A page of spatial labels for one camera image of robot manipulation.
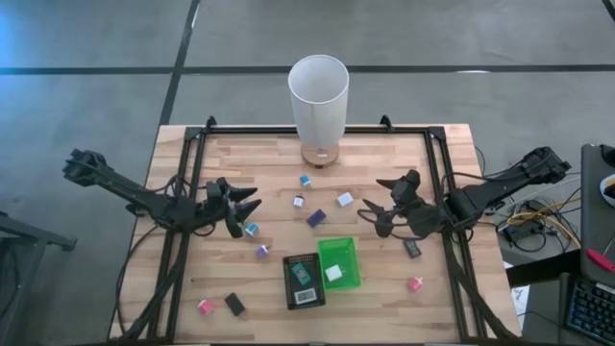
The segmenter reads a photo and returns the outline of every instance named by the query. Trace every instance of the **wooden table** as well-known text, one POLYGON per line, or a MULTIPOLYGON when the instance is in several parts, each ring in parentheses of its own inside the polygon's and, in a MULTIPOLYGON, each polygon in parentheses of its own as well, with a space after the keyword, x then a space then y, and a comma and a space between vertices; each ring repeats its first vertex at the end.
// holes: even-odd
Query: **wooden table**
MULTIPOLYGON (((454 171, 479 174, 468 125, 445 125, 454 171)), ((147 186, 164 185, 177 172, 185 126, 163 126, 157 139, 147 186)), ((373 225, 357 217, 361 198, 389 207, 389 191, 377 178, 397 179, 408 169, 421 173, 419 194, 432 200, 426 147, 417 135, 348 135, 340 141, 339 162, 323 170, 303 164, 300 140, 289 135, 207 136, 201 184, 224 176, 233 185, 256 186, 254 198, 263 203, 250 221, 260 225, 258 238, 232 239, 224 222, 213 235, 190 240, 184 275, 176 342, 422 342, 455 341, 457 329, 440 235, 419 243, 423 256, 410 259, 400 240, 381 239, 373 225), (311 177, 311 190, 300 187, 299 176, 311 177), (355 202, 340 208, 335 199, 351 192, 355 202), (303 194, 305 206, 295 209, 293 197, 303 194), (317 209, 327 219, 312 229, 305 219, 317 209), (290 311, 284 298, 282 258, 316 252, 317 241, 352 236, 362 278, 361 287, 327 292, 320 308, 290 311), (255 249, 271 247, 267 259, 255 249), (423 277, 418 292, 407 288, 412 277, 423 277), (224 303, 235 292, 247 310, 237 318, 224 303), (202 299, 216 309, 203 316, 202 299)), ((439 172, 443 166, 438 154, 439 172)), ((458 177, 460 186, 472 183, 458 177)), ((198 200, 205 198, 201 192, 198 200)), ((139 219, 135 239, 147 232, 152 220, 139 219)), ((489 226, 476 227, 470 243, 479 290, 487 304, 514 333, 519 333, 498 240, 489 226)), ((410 235, 409 229, 396 230, 410 235)), ((159 269, 163 231, 146 239, 133 256, 121 293, 128 324, 151 298, 159 269)), ((166 325, 170 294, 162 309, 159 331, 166 325)), ((471 334, 469 300, 464 299, 471 334)), ((117 323, 111 336, 119 334, 117 323)))

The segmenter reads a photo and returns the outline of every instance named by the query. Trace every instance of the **pink block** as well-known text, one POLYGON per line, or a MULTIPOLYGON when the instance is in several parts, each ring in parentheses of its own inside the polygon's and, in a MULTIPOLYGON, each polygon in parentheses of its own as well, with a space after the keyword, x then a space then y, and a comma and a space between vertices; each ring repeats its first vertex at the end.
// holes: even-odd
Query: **pink block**
POLYGON ((213 304, 208 300, 202 300, 198 307, 201 314, 204 315, 210 314, 213 311, 213 304))
POLYGON ((413 292, 416 292, 423 285, 423 278, 412 278, 407 285, 413 292))

